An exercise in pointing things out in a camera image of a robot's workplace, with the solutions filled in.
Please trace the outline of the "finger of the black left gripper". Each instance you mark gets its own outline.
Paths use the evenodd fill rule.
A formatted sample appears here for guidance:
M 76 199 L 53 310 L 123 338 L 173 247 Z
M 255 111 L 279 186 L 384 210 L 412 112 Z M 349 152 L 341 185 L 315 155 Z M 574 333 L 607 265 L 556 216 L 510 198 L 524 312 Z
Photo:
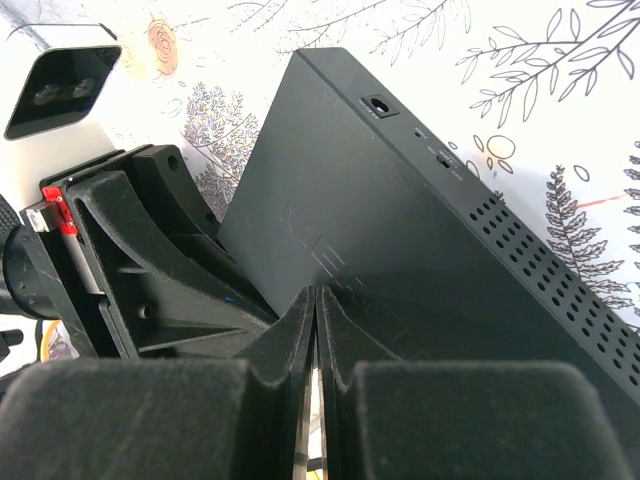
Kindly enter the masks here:
M 152 220 L 181 253 L 194 260 L 227 260 L 216 241 L 219 222 L 173 145 L 133 155 L 134 186 Z

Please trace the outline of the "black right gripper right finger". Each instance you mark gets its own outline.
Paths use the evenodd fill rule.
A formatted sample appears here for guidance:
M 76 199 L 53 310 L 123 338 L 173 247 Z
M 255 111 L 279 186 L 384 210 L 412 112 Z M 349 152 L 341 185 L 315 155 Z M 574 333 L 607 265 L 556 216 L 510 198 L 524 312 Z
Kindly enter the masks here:
M 329 479 L 635 479 L 596 387 L 555 361 L 402 361 L 317 291 Z

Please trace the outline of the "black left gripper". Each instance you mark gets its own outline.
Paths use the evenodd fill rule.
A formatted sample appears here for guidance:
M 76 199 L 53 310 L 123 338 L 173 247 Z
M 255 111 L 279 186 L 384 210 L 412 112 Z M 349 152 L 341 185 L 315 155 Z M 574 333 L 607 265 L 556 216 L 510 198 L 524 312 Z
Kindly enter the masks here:
M 234 355 L 277 317 L 158 227 L 136 170 L 148 149 L 39 174 L 4 251 L 5 287 L 18 311 L 61 320 L 82 356 Z

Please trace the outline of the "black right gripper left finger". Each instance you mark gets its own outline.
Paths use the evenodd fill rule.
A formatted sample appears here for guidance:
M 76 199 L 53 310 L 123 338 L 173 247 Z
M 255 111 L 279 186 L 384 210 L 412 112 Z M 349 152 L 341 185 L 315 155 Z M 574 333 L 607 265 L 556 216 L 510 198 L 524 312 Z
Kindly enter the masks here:
M 302 479 L 315 293 L 231 359 L 41 363 L 1 402 L 5 479 Z

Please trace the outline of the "black network switch box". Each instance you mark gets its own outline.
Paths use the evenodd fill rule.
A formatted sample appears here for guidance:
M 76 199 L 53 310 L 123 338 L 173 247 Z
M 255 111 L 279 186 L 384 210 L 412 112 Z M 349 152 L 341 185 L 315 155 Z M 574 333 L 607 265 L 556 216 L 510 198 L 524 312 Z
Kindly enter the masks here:
M 342 48 L 291 56 L 218 238 L 275 311 L 327 284 L 399 357 L 556 360 L 639 395 L 622 320 Z

